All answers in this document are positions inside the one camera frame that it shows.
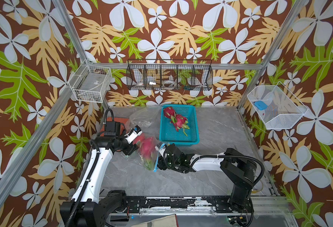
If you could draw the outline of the clear zip-top bag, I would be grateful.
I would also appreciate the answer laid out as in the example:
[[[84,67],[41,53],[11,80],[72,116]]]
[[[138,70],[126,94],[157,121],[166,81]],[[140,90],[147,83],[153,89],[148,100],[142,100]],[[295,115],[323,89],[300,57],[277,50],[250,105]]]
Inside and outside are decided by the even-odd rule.
[[[156,172],[160,151],[166,147],[166,144],[158,141],[154,136],[142,133],[136,138],[134,144],[137,145],[138,153],[141,157],[142,165],[149,171]]]
[[[139,126],[144,133],[158,134],[161,116],[161,107],[138,108],[137,111],[129,117],[127,129],[130,130]]]

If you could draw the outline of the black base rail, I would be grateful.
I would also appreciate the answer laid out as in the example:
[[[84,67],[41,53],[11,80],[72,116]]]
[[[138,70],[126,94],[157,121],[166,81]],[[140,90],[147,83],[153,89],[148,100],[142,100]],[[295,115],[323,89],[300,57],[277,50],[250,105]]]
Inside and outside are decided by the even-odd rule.
[[[233,205],[227,196],[127,196],[129,213],[140,213],[141,210],[182,210],[210,209],[216,213],[250,213],[252,202],[246,199],[242,205]]]

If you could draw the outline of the teal plastic basket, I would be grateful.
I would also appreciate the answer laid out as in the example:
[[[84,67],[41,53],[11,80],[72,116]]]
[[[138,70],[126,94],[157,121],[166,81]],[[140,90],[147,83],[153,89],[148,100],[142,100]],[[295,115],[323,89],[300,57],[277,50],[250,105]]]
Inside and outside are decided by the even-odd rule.
[[[166,105],[161,110],[159,140],[177,146],[199,143],[196,108],[190,105]]]

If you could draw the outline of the red plastic tool case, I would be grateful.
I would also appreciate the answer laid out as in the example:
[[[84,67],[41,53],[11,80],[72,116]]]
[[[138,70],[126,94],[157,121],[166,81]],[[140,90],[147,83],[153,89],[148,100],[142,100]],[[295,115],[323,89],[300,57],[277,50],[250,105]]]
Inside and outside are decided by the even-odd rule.
[[[128,127],[130,125],[129,119],[128,118],[123,118],[123,117],[114,117],[114,120],[116,122],[120,123],[120,134],[124,134],[127,132]],[[101,127],[101,131],[97,134],[97,136],[101,136],[104,135],[103,131],[105,130],[105,126],[107,122],[111,122],[112,121],[112,117],[107,117],[106,120],[104,120],[103,122],[103,126]]]

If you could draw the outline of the blue sponge in basket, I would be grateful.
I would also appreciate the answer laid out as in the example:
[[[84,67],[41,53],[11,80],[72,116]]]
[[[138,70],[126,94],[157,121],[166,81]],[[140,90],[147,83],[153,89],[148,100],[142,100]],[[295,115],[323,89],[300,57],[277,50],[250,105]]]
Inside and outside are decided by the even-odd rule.
[[[260,111],[266,110],[268,108],[268,105],[261,100],[254,102],[254,106]]]

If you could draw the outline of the yellow tape roll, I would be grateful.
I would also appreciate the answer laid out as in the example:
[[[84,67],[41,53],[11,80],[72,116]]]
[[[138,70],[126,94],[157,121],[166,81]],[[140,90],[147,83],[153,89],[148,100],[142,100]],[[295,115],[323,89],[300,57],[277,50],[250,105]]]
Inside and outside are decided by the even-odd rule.
[[[259,180],[256,185],[253,186],[252,193],[257,194],[262,192],[264,189],[264,184],[262,180]]]

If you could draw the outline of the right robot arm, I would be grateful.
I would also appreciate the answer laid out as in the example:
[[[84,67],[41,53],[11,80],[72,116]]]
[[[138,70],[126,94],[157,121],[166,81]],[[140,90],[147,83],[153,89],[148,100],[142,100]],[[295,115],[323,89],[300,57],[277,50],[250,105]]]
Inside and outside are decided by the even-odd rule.
[[[233,148],[216,155],[197,155],[184,154],[175,144],[161,146],[157,167],[182,174],[223,172],[234,183],[227,202],[227,209],[232,212],[253,212],[252,189],[265,173],[265,166],[260,160],[245,156]]]

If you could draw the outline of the dragon fruit bag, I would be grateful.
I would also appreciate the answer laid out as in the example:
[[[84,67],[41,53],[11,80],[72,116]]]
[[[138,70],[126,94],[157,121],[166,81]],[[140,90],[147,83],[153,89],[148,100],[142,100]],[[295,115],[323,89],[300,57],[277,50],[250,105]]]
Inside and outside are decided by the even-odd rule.
[[[170,119],[172,122],[176,121],[176,112],[173,107],[166,107],[163,109],[163,114],[166,118]]]
[[[179,132],[180,130],[183,130],[184,135],[187,136],[185,130],[189,130],[190,127],[188,126],[188,120],[186,117],[184,117],[180,114],[176,114],[176,121],[175,122],[171,121],[171,123],[173,124],[173,126],[177,132]]]

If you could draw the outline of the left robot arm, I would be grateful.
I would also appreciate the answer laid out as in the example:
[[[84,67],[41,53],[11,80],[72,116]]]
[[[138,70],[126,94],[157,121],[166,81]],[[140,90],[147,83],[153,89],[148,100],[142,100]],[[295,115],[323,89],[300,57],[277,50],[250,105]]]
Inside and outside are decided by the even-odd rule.
[[[134,143],[142,134],[139,126],[129,131],[114,118],[113,111],[107,109],[104,116],[104,129],[90,140],[91,157],[82,180],[72,199],[60,207],[60,214],[66,227],[109,227],[108,216],[114,211],[128,210],[127,195],[124,190],[110,191],[100,198],[101,186],[106,169],[116,152],[130,155],[137,150]]]

